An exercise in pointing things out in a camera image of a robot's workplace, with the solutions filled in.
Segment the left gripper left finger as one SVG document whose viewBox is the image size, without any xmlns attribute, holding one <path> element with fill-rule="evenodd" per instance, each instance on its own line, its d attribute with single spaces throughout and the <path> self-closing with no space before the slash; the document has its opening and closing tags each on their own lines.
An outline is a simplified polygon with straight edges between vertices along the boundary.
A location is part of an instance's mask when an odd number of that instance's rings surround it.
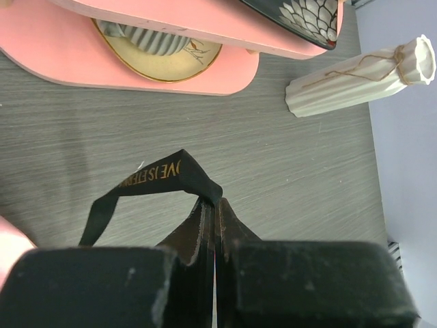
<svg viewBox="0 0 437 328">
<path fill-rule="evenodd" d="M 214 208 L 155 247 L 34 249 L 1 290 L 2 327 L 210 327 Z"/>
</svg>

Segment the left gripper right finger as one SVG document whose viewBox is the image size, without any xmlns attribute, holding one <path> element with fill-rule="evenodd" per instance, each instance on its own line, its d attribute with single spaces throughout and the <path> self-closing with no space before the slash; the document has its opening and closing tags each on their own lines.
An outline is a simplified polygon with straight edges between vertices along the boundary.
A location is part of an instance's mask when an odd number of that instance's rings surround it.
<svg viewBox="0 0 437 328">
<path fill-rule="evenodd" d="M 216 206 L 219 327 L 413 327 L 418 312 L 376 243 L 264 241 Z"/>
</svg>

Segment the black ribbon with gold text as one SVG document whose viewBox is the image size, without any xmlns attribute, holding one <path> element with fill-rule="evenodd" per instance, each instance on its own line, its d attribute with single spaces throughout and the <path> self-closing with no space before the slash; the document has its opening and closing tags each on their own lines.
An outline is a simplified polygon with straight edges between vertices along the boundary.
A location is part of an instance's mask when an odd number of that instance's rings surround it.
<svg viewBox="0 0 437 328">
<path fill-rule="evenodd" d="M 121 197 L 184 191 L 197 195 L 209 204 L 217 204 L 223 189 L 216 184 L 184 149 L 155 161 L 122 180 L 93 202 L 80 246 L 92 246 L 100 238 L 113 217 Z"/>
</svg>

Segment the pink wrapping paper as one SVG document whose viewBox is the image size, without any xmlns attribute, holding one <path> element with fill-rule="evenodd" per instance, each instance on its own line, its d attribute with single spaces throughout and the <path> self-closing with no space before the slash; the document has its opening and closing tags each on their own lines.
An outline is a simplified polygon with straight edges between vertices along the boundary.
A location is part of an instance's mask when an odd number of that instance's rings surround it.
<svg viewBox="0 0 437 328">
<path fill-rule="evenodd" d="M 0 289 L 17 260 L 27 251 L 36 248 L 23 232 L 4 217 L 0 217 Z"/>
</svg>

